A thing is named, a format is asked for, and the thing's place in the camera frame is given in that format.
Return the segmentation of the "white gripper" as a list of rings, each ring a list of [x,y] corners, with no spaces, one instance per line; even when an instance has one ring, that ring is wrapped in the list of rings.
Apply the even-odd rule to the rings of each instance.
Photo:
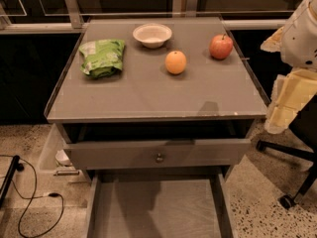
[[[317,94],[317,6],[303,1],[283,27],[261,44],[261,50],[280,52],[283,62],[295,67],[288,75],[279,74],[273,84],[264,128],[280,134]]]

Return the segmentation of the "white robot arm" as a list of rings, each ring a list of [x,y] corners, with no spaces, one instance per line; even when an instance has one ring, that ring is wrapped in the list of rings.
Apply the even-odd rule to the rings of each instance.
[[[291,66],[273,83],[264,128],[279,134],[317,93],[317,0],[303,0],[284,26],[262,44],[269,53],[280,52]]]

